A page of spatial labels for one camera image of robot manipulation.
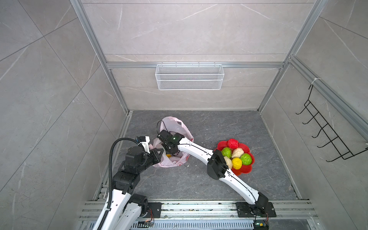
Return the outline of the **pink plastic bag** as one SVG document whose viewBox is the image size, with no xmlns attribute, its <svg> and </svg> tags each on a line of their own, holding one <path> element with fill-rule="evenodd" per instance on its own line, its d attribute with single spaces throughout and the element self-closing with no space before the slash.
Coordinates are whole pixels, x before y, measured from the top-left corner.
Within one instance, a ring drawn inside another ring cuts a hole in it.
<svg viewBox="0 0 368 230">
<path fill-rule="evenodd" d="M 185 137 L 190 141 L 194 137 L 190 133 L 187 126 L 182 120 L 176 117 L 165 117 L 157 125 L 159 137 L 154 139 L 149 146 L 152 149 L 164 149 L 165 152 L 161 157 L 161 161 L 155 164 L 156 168 L 172 168 L 183 165 L 188 161 L 189 154 L 178 149 L 181 137 Z"/>
</svg>

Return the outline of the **green fake kiwi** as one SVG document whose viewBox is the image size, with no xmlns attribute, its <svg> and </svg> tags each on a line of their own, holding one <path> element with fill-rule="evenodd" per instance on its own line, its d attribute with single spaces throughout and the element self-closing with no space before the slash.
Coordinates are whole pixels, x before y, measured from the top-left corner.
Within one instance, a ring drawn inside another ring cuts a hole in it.
<svg viewBox="0 0 368 230">
<path fill-rule="evenodd" d="M 224 157 L 227 157 L 229 159 L 232 158 L 232 150 L 229 147 L 225 147 L 221 150 L 221 153 Z"/>
</svg>

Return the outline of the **cream fake fruit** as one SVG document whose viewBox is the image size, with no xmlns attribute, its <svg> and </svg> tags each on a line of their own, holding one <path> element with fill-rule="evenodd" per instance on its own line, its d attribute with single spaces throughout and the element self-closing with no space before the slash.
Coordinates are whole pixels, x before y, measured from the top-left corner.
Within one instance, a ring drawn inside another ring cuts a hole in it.
<svg viewBox="0 0 368 230">
<path fill-rule="evenodd" d="M 226 162 L 226 165 L 229 169 L 232 169 L 233 167 L 233 163 L 232 163 L 232 160 L 230 158 L 228 158 L 227 156 L 224 156 L 224 160 Z"/>
<path fill-rule="evenodd" d="M 244 150 L 242 148 L 236 148 L 232 152 L 232 158 L 240 158 L 244 154 Z"/>
</svg>

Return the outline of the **yellow fake lemon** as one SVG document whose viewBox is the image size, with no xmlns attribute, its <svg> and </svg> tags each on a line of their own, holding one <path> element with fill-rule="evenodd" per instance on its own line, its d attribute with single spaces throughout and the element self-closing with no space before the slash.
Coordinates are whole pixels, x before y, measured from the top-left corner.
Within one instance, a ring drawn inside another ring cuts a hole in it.
<svg viewBox="0 0 368 230">
<path fill-rule="evenodd" d="M 242 160 L 240 158 L 232 159 L 232 168 L 235 170 L 239 170 L 242 167 Z"/>
</svg>

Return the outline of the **green fake lime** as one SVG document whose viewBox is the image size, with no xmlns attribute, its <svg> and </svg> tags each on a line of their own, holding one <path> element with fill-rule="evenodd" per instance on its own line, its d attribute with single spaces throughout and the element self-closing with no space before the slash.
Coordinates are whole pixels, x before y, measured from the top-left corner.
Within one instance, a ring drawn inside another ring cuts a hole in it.
<svg viewBox="0 0 368 230">
<path fill-rule="evenodd" d="M 253 159 L 248 153 L 243 154 L 240 159 L 243 165 L 251 165 L 253 163 Z"/>
</svg>

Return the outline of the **red flower-shaped bowl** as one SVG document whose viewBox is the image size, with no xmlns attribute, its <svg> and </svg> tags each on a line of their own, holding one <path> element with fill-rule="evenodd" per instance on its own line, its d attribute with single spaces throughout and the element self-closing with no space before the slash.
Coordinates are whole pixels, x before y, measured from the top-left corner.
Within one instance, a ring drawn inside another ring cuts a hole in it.
<svg viewBox="0 0 368 230">
<path fill-rule="evenodd" d="M 227 141 L 220 141 L 217 145 L 217 149 L 218 150 L 222 150 L 223 148 L 227 147 Z M 253 163 L 251 165 L 242 165 L 241 169 L 239 170 L 235 170 L 235 169 L 231 169 L 236 175 L 241 175 L 241 174 L 245 174 L 245 173 L 250 173 L 252 171 L 252 165 L 255 162 L 255 158 L 253 156 L 253 154 L 251 154 L 251 151 L 249 149 L 249 147 L 243 143 L 239 142 L 239 148 L 242 148 L 244 150 L 244 153 L 248 153 L 251 155 L 252 159 L 253 159 Z"/>
</svg>

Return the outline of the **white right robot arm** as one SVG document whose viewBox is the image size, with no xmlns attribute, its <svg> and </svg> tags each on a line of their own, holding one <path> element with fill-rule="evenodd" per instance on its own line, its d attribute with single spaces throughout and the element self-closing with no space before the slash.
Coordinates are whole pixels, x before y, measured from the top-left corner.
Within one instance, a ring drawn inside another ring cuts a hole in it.
<svg viewBox="0 0 368 230">
<path fill-rule="evenodd" d="M 167 153 L 182 151 L 202 161 L 207 166 L 207 174 L 215 180 L 224 182 L 240 194 L 248 205 L 253 207 L 254 214 L 266 214 L 268 198 L 236 176 L 227 166 L 224 156 L 219 150 L 206 149 L 179 133 L 171 134 L 166 130 L 159 133 L 158 139 L 163 143 Z"/>
</svg>

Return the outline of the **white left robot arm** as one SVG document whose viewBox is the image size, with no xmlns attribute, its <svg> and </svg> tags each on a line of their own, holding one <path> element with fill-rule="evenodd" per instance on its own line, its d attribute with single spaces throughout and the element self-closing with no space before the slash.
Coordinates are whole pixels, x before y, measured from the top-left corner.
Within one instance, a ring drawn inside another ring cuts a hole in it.
<svg viewBox="0 0 368 230">
<path fill-rule="evenodd" d="M 108 160 L 108 197 L 95 230 L 129 230 L 137 218 L 151 213 L 147 197 L 133 193 L 140 174 L 159 163 L 163 155 L 163 149 L 149 149 L 149 139 L 148 136 L 119 138 L 112 144 Z M 128 149 L 120 171 L 112 174 L 115 146 L 124 140 L 133 142 L 135 146 Z"/>
</svg>

